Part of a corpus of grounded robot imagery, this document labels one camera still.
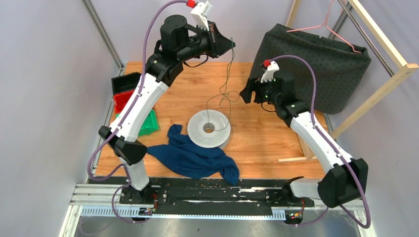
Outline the white cable spool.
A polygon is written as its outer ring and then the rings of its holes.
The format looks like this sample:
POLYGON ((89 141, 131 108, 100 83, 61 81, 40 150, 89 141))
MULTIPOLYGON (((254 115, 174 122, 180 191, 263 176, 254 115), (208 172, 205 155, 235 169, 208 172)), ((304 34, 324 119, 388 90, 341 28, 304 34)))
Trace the white cable spool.
POLYGON ((217 110, 203 110, 194 114, 187 124, 187 135, 203 148, 223 149, 230 138, 231 124, 227 116, 217 110))

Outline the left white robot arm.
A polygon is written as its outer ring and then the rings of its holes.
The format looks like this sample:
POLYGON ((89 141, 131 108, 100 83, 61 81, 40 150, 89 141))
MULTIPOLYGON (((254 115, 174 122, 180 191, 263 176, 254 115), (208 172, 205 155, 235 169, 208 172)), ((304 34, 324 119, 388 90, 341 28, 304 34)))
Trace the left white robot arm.
POLYGON ((202 55, 218 58, 235 47, 214 22, 208 26, 207 30, 193 27, 182 15, 167 17, 160 27, 161 38, 128 103, 109 127, 102 126, 98 131, 125 166, 128 187, 139 203, 148 202, 152 195, 143 160, 147 147, 137 140, 149 112, 183 71, 184 62, 202 55))

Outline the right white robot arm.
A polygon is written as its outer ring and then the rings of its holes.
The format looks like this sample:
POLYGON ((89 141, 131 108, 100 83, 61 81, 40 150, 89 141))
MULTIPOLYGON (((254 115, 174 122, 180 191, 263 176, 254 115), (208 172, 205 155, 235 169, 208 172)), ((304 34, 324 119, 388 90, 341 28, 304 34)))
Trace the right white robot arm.
POLYGON ((361 198, 365 199, 368 165, 354 159, 342 149, 318 123, 308 105, 296 98, 295 78, 289 71, 276 71, 271 81, 261 77, 248 79, 240 96, 245 103, 252 100, 273 105, 276 115, 298 134, 320 162, 325 176, 308 179, 302 176, 288 180, 282 199, 287 205, 296 205, 302 198, 317 199, 327 207, 335 208, 361 198))

